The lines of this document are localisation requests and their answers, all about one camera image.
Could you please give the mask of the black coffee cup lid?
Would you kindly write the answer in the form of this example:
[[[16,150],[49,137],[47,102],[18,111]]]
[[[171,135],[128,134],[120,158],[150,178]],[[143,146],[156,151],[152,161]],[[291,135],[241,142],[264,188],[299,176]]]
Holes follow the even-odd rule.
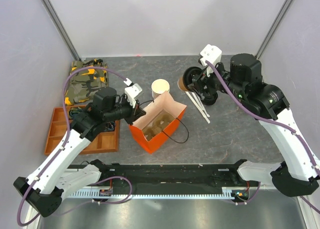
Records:
[[[200,75],[202,69],[197,66],[191,66],[187,68],[182,76],[182,82],[185,87],[193,83],[193,78],[197,75]]]

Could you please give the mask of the cardboard cup carrier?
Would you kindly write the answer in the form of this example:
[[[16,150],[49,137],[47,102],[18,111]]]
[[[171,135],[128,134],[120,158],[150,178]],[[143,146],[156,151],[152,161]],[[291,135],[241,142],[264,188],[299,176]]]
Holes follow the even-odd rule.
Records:
[[[157,115],[154,120],[146,126],[142,132],[147,141],[150,141],[157,134],[161,133],[175,118],[166,112]]]

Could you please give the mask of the orange paper bag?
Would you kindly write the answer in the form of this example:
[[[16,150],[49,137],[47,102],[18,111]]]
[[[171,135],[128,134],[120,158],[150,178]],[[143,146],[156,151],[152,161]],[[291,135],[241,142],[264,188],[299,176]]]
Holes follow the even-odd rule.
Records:
[[[157,151],[182,125],[187,106],[164,92],[145,108],[146,114],[137,119],[129,130],[133,139],[149,154]]]

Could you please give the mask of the brown paper coffee cup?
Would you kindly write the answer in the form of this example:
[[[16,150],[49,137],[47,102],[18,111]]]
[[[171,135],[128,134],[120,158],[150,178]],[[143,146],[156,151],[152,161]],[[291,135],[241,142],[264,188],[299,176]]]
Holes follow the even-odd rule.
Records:
[[[181,76],[177,82],[178,88],[184,92],[192,92],[194,89],[194,85],[192,81],[188,81],[186,78]]]

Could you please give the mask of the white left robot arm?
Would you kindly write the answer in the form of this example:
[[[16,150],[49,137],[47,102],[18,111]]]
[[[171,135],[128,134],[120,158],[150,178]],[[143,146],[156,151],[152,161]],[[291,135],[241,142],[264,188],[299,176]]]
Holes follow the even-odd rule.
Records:
[[[106,185],[110,180],[108,171],[90,163],[65,179],[61,179],[76,156],[104,131],[107,123],[124,119],[129,125],[144,116],[136,98],[142,88],[137,84],[124,89],[118,95],[112,87],[103,87],[93,96],[93,101],[81,109],[67,131],[46,160],[28,177],[18,177],[13,186],[42,217],[53,214],[62,201],[80,188],[97,183]]]

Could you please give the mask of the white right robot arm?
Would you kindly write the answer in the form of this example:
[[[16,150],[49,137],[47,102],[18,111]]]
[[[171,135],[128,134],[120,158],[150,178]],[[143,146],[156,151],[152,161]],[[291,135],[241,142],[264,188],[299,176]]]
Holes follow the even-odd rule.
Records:
[[[184,87],[208,106],[217,101],[219,93],[229,95],[264,127],[283,157],[275,164],[243,160],[229,173],[230,182],[235,186],[245,181],[274,185],[288,197],[313,194],[319,188],[320,161],[302,136],[282,90],[263,81],[261,62],[248,53],[234,55],[229,70],[219,58],[208,55],[199,62],[201,67],[184,72]]]

